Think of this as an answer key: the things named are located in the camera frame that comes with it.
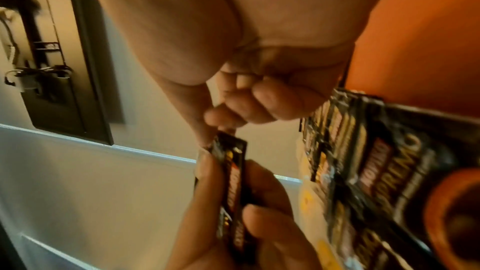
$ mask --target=round orange object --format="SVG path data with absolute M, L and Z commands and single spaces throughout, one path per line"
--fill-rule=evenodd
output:
M 448 238 L 446 217 L 458 198 L 474 186 L 480 185 L 480 168 L 458 170 L 432 191 L 423 212 L 428 237 L 441 261 L 449 270 L 464 270 L 468 263 L 458 257 Z

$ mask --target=orange wall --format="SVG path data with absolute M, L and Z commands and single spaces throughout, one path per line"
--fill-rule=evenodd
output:
M 480 117 L 480 0 L 381 0 L 346 86 Z

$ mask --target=hand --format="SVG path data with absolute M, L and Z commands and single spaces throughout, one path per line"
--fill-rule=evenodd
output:
M 378 0 L 100 0 L 208 145 L 217 131 L 307 115 L 336 84 Z M 223 103 L 205 82 L 217 74 Z
M 200 162 L 194 197 L 180 224 L 166 270 L 236 269 L 223 241 L 217 239 L 224 176 L 210 155 Z M 320 270 L 317 254 L 295 224 L 282 184 L 267 169 L 249 160 L 245 182 L 263 206 L 243 209 L 246 229 L 259 240 L 256 268 L 262 270 Z

